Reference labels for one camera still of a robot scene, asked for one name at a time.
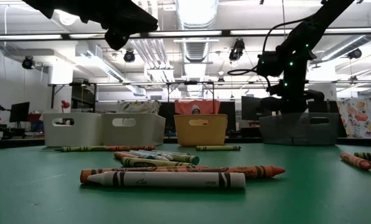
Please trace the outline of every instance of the white storage bin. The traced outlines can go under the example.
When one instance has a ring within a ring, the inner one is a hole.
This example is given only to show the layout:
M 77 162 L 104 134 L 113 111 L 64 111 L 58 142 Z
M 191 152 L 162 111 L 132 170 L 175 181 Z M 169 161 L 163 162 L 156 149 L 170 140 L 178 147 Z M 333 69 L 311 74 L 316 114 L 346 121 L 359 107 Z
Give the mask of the white storage bin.
M 166 119 L 152 113 L 102 114 L 105 146 L 157 146 L 163 144 Z
M 95 113 L 44 114 L 45 145 L 101 146 L 101 115 Z M 54 124 L 54 120 L 73 119 L 73 125 Z

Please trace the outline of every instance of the green table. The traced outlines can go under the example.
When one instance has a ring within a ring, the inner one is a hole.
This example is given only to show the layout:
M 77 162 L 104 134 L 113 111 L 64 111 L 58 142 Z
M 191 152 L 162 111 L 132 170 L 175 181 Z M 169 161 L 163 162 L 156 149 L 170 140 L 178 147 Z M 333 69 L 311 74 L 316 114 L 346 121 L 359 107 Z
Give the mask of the green table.
M 192 152 L 201 165 L 274 165 L 275 179 L 239 191 L 109 189 L 81 186 L 81 169 L 120 167 L 111 152 L 0 149 L 0 223 L 371 223 L 371 172 L 342 162 L 341 151 L 369 147 L 241 144 L 242 150 Z

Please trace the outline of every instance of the yellow storage bin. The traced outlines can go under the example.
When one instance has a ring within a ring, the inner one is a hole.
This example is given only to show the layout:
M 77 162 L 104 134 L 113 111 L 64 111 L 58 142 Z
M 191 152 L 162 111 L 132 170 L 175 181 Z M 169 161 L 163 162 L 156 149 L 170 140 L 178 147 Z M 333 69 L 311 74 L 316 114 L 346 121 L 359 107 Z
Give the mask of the yellow storage bin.
M 177 140 L 181 146 L 224 145 L 227 115 L 175 115 Z

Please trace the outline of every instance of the storage bin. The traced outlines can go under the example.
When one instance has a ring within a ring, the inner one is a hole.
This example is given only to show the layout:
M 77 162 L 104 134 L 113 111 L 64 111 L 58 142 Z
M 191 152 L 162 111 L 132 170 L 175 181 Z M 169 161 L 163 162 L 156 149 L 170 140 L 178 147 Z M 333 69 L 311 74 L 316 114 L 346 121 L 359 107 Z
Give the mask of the storage bin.
M 101 146 L 101 115 L 95 113 L 43 114 L 45 145 Z M 62 119 L 72 119 L 73 125 L 57 124 Z
M 102 114 L 105 146 L 157 146 L 163 144 L 166 119 L 152 113 Z
M 181 146 L 224 145 L 227 115 L 175 115 L 177 141 Z
M 290 113 L 260 118 L 263 142 L 284 145 L 335 145 L 337 113 Z

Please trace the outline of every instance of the gray storage bin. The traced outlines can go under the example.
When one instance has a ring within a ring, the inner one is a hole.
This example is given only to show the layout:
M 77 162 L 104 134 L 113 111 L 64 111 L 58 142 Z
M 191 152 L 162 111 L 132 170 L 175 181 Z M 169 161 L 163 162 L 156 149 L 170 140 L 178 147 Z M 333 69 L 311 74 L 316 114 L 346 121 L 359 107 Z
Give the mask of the gray storage bin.
M 337 113 L 290 113 L 260 118 L 263 142 L 285 145 L 336 144 Z

